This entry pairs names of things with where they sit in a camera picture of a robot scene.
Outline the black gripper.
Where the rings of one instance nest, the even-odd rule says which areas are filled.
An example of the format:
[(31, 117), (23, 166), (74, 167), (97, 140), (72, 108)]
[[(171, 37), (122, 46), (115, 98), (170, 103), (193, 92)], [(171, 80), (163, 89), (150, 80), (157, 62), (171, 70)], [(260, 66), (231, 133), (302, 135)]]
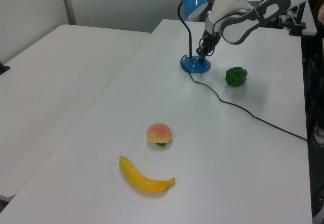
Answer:
[(202, 35), (202, 45), (196, 49), (196, 52), (199, 56), (199, 62), (204, 63), (205, 58), (213, 54), (215, 46), (220, 41), (221, 35), (219, 32), (214, 32), (213, 34), (204, 31)]

